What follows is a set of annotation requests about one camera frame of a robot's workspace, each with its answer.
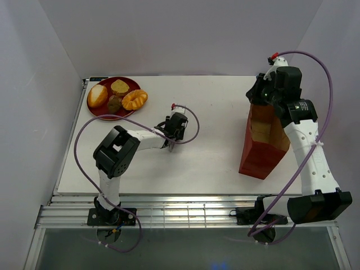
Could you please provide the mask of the stainless steel tongs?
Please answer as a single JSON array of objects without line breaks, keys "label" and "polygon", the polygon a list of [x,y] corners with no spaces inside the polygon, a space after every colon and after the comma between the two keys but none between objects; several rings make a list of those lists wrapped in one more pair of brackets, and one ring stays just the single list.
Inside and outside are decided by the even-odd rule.
[{"label": "stainless steel tongs", "polygon": [[169,150],[169,152],[172,152],[172,151],[173,151],[174,145],[175,145],[175,143],[173,143],[173,142],[169,142],[169,143],[168,143],[168,150]]}]

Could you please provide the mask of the red and brown paper bag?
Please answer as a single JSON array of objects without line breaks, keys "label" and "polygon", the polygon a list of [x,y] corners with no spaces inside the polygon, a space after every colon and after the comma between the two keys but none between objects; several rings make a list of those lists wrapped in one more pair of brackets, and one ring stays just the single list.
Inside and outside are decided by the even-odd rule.
[{"label": "red and brown paper bag", "polygon": [[250,105],[239,173],[264,180],[290,148],[272,106]]}]

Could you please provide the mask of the orange ring doughnut bread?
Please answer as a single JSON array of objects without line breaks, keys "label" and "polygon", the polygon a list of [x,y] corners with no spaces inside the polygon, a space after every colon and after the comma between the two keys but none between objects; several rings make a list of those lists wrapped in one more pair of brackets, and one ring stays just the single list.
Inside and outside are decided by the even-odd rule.
[{"label": "orange ring doughnut bread", "polygon": [[139,110],[147,102],[148,97],[147,92],[137,89],[124,96],[121,104],[125,110]]}]

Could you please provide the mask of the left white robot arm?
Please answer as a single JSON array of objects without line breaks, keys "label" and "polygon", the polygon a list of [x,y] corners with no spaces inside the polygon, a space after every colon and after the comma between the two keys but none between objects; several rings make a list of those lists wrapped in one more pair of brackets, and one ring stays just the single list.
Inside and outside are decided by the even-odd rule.
[{"label": "left white robot arm", "polygon": [[114,224],[119,219],[119,210],[115,206],[120,206],[120,177],[128,169],[135,153],[163,149],[169,147],[169,140],[182,140],[187,123],[183,112],[173,112],[166,121],[155,127],[159,134],[151,130],[126,130],[117,125],[103,139],[93,154],[102,191],[94,205],[98,216],[106,224]]}]

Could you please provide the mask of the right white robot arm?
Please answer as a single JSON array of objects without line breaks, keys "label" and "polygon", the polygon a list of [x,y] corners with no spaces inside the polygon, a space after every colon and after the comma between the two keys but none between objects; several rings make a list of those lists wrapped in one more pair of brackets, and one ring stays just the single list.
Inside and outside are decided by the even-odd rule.
[{"label": "right white robot arm", "polygon": [[302,72],[297,67],[273,66],[260,73],[246,96],[252,104],[270,105],[279,118],[295,154],[301,178],[301,196],[261,197],[254,217],[268,223],[275,215],[288,216],[295,224],[331,221],[351,203],[327,163],[318,131],[317,113],[310,100],[301,97]]}]

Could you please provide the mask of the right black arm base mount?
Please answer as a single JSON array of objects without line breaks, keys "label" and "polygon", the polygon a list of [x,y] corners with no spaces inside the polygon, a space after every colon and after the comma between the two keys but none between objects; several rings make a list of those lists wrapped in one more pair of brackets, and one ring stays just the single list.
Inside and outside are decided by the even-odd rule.
[{"label": "right black arm base mount", "polygon": [[[229,217],[236,219],[237,225],[253,225],[260,217],[261,213],[258,213],[254,208],[240,208],[236,207],[229,212]],[[267,225],[272,222],[276,224],[288,224],[287,217],[267,214],[261,221],[260,224]]]}]

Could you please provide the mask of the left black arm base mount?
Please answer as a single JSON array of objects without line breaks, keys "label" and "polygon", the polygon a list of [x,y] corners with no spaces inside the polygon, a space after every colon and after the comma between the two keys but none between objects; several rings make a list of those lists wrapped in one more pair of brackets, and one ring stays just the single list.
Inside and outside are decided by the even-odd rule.
[{"label": "left black arm base mount", "polygon": [[134,226],[137,221],[132,214],[114,209],[109,213],[101,213],[96,208],[92,208],[88,212],[88,226]]}]

